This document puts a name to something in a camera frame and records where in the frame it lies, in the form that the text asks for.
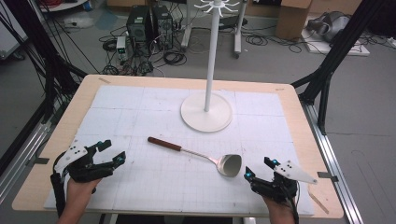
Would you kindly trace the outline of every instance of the wooden handle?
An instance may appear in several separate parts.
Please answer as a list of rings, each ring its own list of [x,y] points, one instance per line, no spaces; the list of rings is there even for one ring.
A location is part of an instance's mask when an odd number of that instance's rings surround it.
[[[157,138],[149,137],[148,141],[150,143],[156,144],[158,146],[167,147],[167,148],[170,148],[170,149],[173,149],[173,150],[176,150],[176,151],[180,151],[181,150],[181,146],[178,146],[178,145],[175,145],[175,144],[172,144],[172,143],[168,143],[168,142],[165,142],[165,141],[157,139]]]

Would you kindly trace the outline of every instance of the wire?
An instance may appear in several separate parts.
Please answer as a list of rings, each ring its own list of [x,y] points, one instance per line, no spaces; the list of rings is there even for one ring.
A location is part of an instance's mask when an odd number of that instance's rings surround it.
[[[167,51],[163,55],[163,60],[166,64],[173,65],[173,66],[181,66],[187,61],[187,57],[178,51]]]

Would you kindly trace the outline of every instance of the white board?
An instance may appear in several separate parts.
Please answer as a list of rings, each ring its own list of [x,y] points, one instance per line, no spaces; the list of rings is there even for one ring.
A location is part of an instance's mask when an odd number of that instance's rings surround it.
[[[99,184],[89,209],[133,213],[267,216],[262,197],[243,177],[247,165],[271,180],[264,157],[299,164],[279,98],[272,93],[215,91],[233,108],[233,121],[217,133],[198,133],[180,115],[183,100],[198,90],[103,86],[82,121],[76,140],[84,146],[110,139],[113,146],[96,153],[95,162],[126,151],[126,162]],[[237,177],[218,173],[204,158],[147,141],[153,136],[219,158],[239,154]],[[307,186],[301,183],[298,211],[313,215]],[[55,208],[53,193],[45,204]]]

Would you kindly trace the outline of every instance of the ladle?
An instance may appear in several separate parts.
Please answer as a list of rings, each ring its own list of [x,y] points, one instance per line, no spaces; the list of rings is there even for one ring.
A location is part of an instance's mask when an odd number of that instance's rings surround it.
[[[239,173],[239,170],[241,169],[242,158],[240,155],[229,154],[229,155],[222,156],[221,158],[215,160],[210,157],[207,157],[206,155],[187,150],[186,148],[183,148],[181,146],[178,146],[178,145],[175,145],[172,143],[168,143],[168,142],[165,142],[163,140],[160,140],[160,139],[157,139],[154,137],[149,137],[148,141],[150,143],[156,144],[158,146],[167,147],[167,148],[170,148],[170,149],[173,149],[176,151],[183,150],[186,152],[190,152],[191,154],[194,154],[196,156],[207,158],[208,160],[213,161],[213,163],[216,164],[216,168],[218,168],[219,173],[221,173],[222,175],[234,177]]]

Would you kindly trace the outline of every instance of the electronic equipment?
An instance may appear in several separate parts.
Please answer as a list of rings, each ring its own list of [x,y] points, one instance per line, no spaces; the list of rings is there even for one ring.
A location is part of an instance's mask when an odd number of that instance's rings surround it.
[[[329,43],[333,43],[335,38],[341,34],[349,22],[349,17],[339,11],[325,12],[320,17],[309,20],[306,30],[315,31],[318,35]]]
[[[128,49],[126,48],[126,36],[117,37],[117,55],[120,61],[125,62],[128,60]]]
[[[151,17],[148,6],[132,6],[126,22],[134,56],[149,56],[153,40]]]
[[[53,187],[56,210],[60,217],[66,205],[64,194],[64,180],[70,175],[78,183],[87,183],[95,179],[105,178],[113,175],[114,170],[123,165],[126,160],[125,151],[115,156],[112,161],[95,164],[93,156],[96,152],[111,147],[111,141],[107,139],[105,142],[98,142],[93,146],[84,147],[78,142],[74,142],[65,152],[56,158],[53,163],[53,174],[50,181]]]
[[[299,216],[293,200],[298,190],[297,180],[311,184],[317,184],[318,181],[291,161],[279,163],[277,160],[270,160],[265,157],[264,163],[274,170],[272,182],[256,177],[248,167],[246,167],[244,178],[250,184],[251,190],[261,196],[270,198],[277,203],[289,203],[292,208],[294,221],[298,223]]]
[[[173,18],[166,6],[153,6],[152,19],[154,35],[159,49],[173,48]]]

